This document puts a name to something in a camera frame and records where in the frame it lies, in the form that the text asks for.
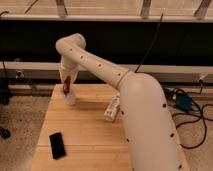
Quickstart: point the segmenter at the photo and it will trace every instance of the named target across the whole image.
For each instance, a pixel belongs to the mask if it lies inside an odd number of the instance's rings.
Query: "floor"
[[[50,97],[14,96],[8,106],[0,106],[0,126],[8,128],[12,134],[7,140],[0,138],[1,171],[30,170],[49,101]],[[202,100],[199,103],[213,103],[213,100]],[[207,108],[205,115],[211,117],[212,114],[213,108]],[[175,119],[175,122],[185,121],[188,118],[188,116],[179,117]],[[213,122],[207,122],[207,127],[206,142],[197,149],[185,150],[192,171],[213,171]],[[183,144],[195,144],[203,135],[202,122],[184,126],[178,129],[178,132]]]
[[[0,170],[28,171],[50,97],[15,96],[0,105],[0,126],[11,137],[0,138]]]

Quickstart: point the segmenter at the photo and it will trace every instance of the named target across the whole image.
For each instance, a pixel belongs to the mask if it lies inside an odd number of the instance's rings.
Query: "wooden table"
[[[77,102],[69,106],[60,87],[54,88],[31,170],[131,171],[121,115],[114,123],[103,117],[117,91],[107,84],[75,85]],[[49,135],[56,132],[62,133],[67,153],[58,160],[52,158],[49,141]],[[180,152],[184,170],[189,170],[181,148]]]

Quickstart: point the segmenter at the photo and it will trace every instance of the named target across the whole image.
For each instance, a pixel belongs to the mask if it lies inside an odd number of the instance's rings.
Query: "black cable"
[[[15,82],[13,83],[14,85],[17,84],[17,81],[21,79],[21,81],[24,81],[30,86],[31,89],[31,95],[33,96],[36,92],[36,85],[33,83],[33,81],[30,78],[27,78],[23,73],[16,73],[16,79]]]
[[[33,1],[31,4],[30,4],[30,6],[25,10],[25,14],[26,13],[28,13],[30,10],[31,10],[31,8],[38,2],[39,0],[35,0],[35,1]]]
[[[4,14],[9,14],[10,13],[10,11],[2,11],[2,12],[0,12],[0,19],[2,18],[2,16],[4,15]]]
[[[162,20],[163,20],[163,13],[161,14],[160,20],[159,20],[158,25],[157,25],[157,27],[156,27],[156,31],[155,31],[154,37],[153,37],[153,39],[152,39],[152,42],[151,42],[149,48],[147,49],[145,55],[144,55],[143,58],[141,59],[140,63],[138,64],[138,67],[136,68],[135,73],[138,72],[139,68],[141,67],[141,65],[143,65],[144,61],[146,60],[146,58],[147,58],[148,55],[150,54],[152,48],[154,47],[155,42],[156,42],[156,40],[157,40],[157,38],[158,38],[158,33],[159,33],[159,30],[160,30],[160,26],[161,26]]]
[[[180,88],[175,88],[175,89],[173,89],[173,92],[174,92],[174,94],[182,93],[182,94],[188,96],[188,93],[185,92],[183,89],[180,89]],[[203,121],[204,134],[203,134],[202,140],[201,140],[198,144],[193,145],[193,146],[186,146],[186,145],[181,144],[181,146],[182,146],[183,148],[185,148],[185,149],[195,149],[195,148],[201,146],[201,145],[205,142],[206,136],[207,136],[207,131],[208,131],[208,129],[207,129],[206,121],[213,121],[213,119],[210,119],[210,118],[204,116],[204,110],[205,110],[205,108],[206,108],[206,107],[210,107],[210,106],[213,107],[213,104],[205,104],[205,105],[203,105],[202,108],[201,108],[201,107],[198,105],[198,103],[195,102],[193,99],[192,99],[192,104],[198,109],[198,112],[199,112],[200,115],[196,115],[196,114],[194,114],[194,113],[175,113],[175,114],[172,115],[173,118],[176,117],[176,116],[181,116],[181,115],[193,116],[193,117],[196,117],[196,118],[197,118],[196,120],[185,121],[185,122],[179,123],[178,125],[176,125],[176,128],[177,128],[177,129],[178,129],[179,127],[183,126],[183,125],[186,125],[186,124],[196,123],[196,122],[198,122],[198,121],[200,121],[200,120]]]
[[[9,76],[8,76],[7,68],[5,66],[5,62],[4,61],[2,61],[2,65],[3,65],[3,68],[4,68],[4,75],[5,75],[7,84],[9,84]]]
[[[199,92],[199,94],[202,94],[202,91],[203,91],[203,81],[199,80],[199,83],[200,83],[200,92]]]

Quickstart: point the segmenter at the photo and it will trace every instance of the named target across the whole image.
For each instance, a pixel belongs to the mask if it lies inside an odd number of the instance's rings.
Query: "black smartphone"
[[[53,158],[58,159],[65,156],[66,152],[64,149],[62,134],[60,132],[57,132],[55,134],[50,135],[49,137],[50,137]]]

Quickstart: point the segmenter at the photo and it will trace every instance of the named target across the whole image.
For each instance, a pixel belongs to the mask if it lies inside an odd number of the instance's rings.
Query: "black panel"
[[[152,22],[0,21],[0,58],[58,62],[57,39],[81,33],[87,50],[115,63],[136,64],[156,30]],[[212,66],[213,24],[162,23],[145,64]]]

